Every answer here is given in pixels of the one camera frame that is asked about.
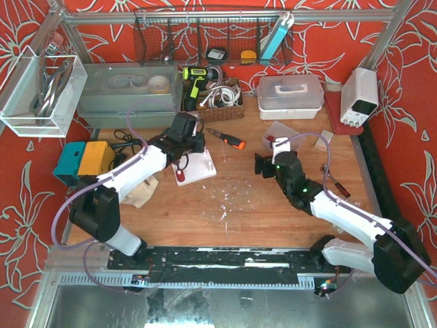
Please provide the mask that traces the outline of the white peg base plate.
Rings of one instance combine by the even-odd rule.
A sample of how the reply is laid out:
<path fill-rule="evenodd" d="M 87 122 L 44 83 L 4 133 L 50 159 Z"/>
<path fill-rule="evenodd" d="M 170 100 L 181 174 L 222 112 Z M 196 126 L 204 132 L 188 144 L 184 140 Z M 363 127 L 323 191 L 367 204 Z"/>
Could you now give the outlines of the white peg base plate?
<path fill-rule="evenodd" d="M 172 169 L 174 175 L 177 169 L 184 171 L 185 181 L 182 184 L 178 183 L 175 177 L 176 183 L 179 187 L 214 177 L 217 174 L 212 157 L 207 148 L 205 148 L 201 153 L 190 153 L 184 155 L 177 165 L 172 165 Z"/>

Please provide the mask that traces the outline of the orange black handled pliers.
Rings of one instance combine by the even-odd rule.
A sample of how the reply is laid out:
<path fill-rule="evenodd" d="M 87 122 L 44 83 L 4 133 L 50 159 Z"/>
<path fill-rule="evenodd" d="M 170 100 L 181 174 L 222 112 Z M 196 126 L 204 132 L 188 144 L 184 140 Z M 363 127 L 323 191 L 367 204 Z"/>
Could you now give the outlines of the orange black handled pliers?
<path fill-rule="evenodd" d="M 206 129 L 210 134 L 214 135 L 215 137 L 219 138 L 226 144 L 237 148 L 239 150 L 243 150 L 245 147 L 245 142 L 237 137 L 222 133 L 220 131 L 214 130 L 213 128 L 207 128 Z"/>

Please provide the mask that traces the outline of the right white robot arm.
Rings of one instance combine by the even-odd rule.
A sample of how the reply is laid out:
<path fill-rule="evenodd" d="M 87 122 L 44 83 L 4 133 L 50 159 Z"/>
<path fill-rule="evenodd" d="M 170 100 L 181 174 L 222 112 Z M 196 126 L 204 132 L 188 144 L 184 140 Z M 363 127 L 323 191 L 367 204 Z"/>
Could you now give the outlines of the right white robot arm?
<path fill-rule="evenodd" d="M 321 238 L 320 253 L 329 264 L 372 273 L 389 290 L 402 294 L 430 267 L 431 260 L 413 225 L 372 215 L 343 201 L 307 178 L 294 151 L 255 154 L 255 173 L 274 178 L 297 210 L 341 228 L 355 239 Z"/>

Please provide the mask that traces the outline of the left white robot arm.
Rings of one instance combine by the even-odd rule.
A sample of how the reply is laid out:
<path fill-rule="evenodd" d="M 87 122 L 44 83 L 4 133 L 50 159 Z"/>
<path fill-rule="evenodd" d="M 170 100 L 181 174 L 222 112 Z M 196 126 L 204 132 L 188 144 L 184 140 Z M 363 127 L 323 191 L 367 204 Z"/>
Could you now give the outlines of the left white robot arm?
<path fill-rule="evenodd" d="M 202 153 L 204 133 L 197 130 L 199 118 L 179 112 L 171 126 L 143 142 L 143 147 L 120 166 L 97 177 L 79 180 L 72 196 L 69 221 L 137 262 L 147 258 L 147 243 L 125 228 L 120 219 L 121 201 L 141 182 L 190 153 Z"/>

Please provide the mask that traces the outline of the small clear plastic bag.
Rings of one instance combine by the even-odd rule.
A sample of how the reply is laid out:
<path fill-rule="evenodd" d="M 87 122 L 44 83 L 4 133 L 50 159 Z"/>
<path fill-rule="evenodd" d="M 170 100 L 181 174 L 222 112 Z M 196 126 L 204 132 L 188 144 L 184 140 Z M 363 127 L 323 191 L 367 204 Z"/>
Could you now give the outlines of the small clear plastic bag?
<path fill-rule="evenodd" d="M 326 152 L 329 149 L 329 143 L 333 138 L 334 134 L 327 130 L 322 130 L 318 140 L 315 143 L 315 148 L 318 150 Z"/>

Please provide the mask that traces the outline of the brown woven basket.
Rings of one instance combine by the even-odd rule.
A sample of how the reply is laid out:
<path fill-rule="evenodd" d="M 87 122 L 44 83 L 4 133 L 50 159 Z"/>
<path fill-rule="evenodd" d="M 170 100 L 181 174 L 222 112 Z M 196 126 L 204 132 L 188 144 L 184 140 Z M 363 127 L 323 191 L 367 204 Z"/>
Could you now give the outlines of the brown woven basket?
<path fill-rule="evenodd" d="M 236 87 L 240 88 L 240 80 L 238 78 L 228 78 L 224 80 L 224 85 L 236 89 Z M 207 82 L 207 91 L 210 89 L 209 87 L 214 86 L 215 82 L 209 81 Z M 187 92 L 189 87 L 191 86 L 191 82 L 185 81 L 183 82 L 183 92 Z M 197 101 L 197 110 L 191 111 L 191 114 L 197 114 L 205 123 L 211 122 L 222 122 L 222 121 L 230 121 L 230 120 L 238 120 L 244 117 L 244 107 L 243 107 L 243 97 L 240 93 L 237 105 L 231 107 L 216 107 L 210 108 L 209 104 L 205 106 L 201 106 L 200 102 L 202 101 L 201 96 L 199 96 Z"/>

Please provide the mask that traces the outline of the beige work glove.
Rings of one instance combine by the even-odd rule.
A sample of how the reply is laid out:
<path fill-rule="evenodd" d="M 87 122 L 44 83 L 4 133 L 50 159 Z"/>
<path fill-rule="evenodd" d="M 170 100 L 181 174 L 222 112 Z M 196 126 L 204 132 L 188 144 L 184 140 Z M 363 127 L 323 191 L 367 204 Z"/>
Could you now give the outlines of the beige work glove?
<path fill-rule="evenodd" d="M 121 203 L 141 208 L 151 199 L 157 186 L 158 179 L 154 175 L 151 175 L 130 191 Z"/>

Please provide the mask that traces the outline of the grey translucent storage box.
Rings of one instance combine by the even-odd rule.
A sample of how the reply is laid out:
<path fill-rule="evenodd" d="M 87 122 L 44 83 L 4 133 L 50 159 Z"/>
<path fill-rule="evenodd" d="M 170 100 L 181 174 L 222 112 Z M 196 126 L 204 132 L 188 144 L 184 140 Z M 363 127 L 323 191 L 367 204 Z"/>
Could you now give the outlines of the grey translucent storage box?
<path fill-rule="evenodd" d="M 92 128 L 167 128 L 182 105 L 176 65 L 85 64 L 78 115 Z"/>

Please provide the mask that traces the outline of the yellow box device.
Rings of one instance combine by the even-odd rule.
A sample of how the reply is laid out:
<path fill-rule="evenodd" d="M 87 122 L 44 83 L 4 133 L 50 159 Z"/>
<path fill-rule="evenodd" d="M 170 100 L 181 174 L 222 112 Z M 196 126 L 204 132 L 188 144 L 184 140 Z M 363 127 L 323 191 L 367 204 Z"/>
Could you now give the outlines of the yellow box device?
<path fill-rule="evenodd" d="M 78 176 L 99 176 L 110 171 L 115 159 L 115 152 L 106 141 L 89 141 L 86 143 Z"/>

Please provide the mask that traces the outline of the red mat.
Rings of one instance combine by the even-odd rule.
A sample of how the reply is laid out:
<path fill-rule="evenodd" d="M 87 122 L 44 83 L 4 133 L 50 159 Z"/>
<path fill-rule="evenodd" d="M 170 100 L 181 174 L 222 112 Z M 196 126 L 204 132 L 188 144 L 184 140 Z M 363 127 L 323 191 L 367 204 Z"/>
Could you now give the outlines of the red mat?
<path fill-rule="evenodd" d="M 329 92 L 324 93 L 324 105 L 328 113 L 330 124 L 335 135 L 360 135 L 364 128 L 347 126 L 340 122 L 341 113 L 341 92 Z"/>

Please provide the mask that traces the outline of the white power supply unit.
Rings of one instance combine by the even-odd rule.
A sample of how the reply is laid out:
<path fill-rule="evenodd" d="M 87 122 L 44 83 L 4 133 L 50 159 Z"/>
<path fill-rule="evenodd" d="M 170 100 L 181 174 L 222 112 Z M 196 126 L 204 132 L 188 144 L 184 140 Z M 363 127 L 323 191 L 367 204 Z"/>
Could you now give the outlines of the white power supply unit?
<path fill-rule="evenodd" d="M 355 68 L 341 89 L 340 122 L 361 127 L 378 107 L 377 74 Z"/>

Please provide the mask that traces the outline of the yellow tape measure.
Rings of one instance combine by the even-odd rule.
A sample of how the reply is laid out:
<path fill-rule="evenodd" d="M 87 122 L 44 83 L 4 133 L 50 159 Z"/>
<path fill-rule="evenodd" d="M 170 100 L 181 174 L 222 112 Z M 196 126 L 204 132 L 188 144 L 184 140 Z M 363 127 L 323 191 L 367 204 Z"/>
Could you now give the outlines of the yellow tape measure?
<path fill-rule="evenodd" d="M 251 65 L 257 61 L 257 53 L 252 50 L 244 50 L 240 53 L 240 64 Z"/>

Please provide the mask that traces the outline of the teal box device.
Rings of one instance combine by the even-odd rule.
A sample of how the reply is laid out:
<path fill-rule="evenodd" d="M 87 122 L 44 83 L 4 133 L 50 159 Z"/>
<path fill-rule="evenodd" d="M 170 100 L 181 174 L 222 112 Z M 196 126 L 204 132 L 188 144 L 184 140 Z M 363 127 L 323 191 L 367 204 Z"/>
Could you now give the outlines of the teal box device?
<path fill-rule="evenodd" d="M 67 143 L 57 162 L 53 175 L 69 187 L 75 187 L 79 181 L 78 171 L 85 151 L 86 143 L 76 141 Z"/>

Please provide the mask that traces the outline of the blue white power strip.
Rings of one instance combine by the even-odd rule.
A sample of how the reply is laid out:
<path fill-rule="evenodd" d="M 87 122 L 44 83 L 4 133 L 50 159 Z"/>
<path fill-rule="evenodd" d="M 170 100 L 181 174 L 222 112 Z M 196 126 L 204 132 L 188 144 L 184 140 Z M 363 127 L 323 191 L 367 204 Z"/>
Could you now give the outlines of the blue white power strip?
<path fill-rule="evenodd" d="M 268 65 L 279 45 L 282 43 L 288 28 L 280 23 L 276 24 L 264 42 L 260 53 L 260 63 Z"/>

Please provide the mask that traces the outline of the small red handled tool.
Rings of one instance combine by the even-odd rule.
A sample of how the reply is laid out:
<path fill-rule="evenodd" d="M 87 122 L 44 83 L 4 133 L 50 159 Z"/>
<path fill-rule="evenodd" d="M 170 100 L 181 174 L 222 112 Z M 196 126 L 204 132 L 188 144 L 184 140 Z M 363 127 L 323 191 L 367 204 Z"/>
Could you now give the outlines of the small red handled tool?
<path fill-rule="evenodd" d="M 335 179 L 332 174 L 330 173 L 330 170 L 327 169 L 327 166 L 324 165 L 322 166 L 322 171 L 326 172 L 328 178 L 333 182 L 333 184 L 336 186 L 336 188 L 338 189 L 338 191 L 345 197 L 345 198 L 349 198 L 351 196 L 351 194 L 349 193 L 349 191 L 337 180 Z"/>

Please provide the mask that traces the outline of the green black cordless drill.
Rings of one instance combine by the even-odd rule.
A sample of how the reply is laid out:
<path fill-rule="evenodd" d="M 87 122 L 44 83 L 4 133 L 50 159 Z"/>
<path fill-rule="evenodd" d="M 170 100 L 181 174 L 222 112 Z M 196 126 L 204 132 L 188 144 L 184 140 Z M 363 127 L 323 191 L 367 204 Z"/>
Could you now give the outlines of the green black cordless drill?
<path fill-rule="evenodd" d="M 200 92 L 206 89 L 211 80 L 217 80 L 219 72 L 215 68 L 203 68 L 199 66 L 185 66 L 182 69 L 182 78 L 190 83 L 184 95 L 184 110 L 195 111 Z"/>

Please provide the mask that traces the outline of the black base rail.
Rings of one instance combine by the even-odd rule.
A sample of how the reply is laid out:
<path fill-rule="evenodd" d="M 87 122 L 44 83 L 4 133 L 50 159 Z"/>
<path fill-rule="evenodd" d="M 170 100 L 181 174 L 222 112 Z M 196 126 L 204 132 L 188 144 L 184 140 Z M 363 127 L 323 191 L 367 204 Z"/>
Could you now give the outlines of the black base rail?
<path fill-rule="evenodd" d="M 110 270 L 144 271 L 154 283 L 211 285 L 296 284 L 299 275 L 333 277 L 349 273 L 318 258 L 309 249 L 240 247 L 151 247 L 145 260 L 113 250 Z"/>

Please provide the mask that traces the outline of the clear acrylic wall bin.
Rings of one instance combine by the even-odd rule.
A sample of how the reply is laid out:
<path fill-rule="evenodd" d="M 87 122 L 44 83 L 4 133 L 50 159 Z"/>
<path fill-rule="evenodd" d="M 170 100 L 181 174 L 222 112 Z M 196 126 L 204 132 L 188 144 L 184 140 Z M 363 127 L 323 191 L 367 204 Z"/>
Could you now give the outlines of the clear acrylic wall bin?
<path fill-rule="evenodd" d="M 1 93 L 1 122 L 19 137 L 65 138 L 87 80 L 80 58 L 26 47 L 18 65 Z"/>

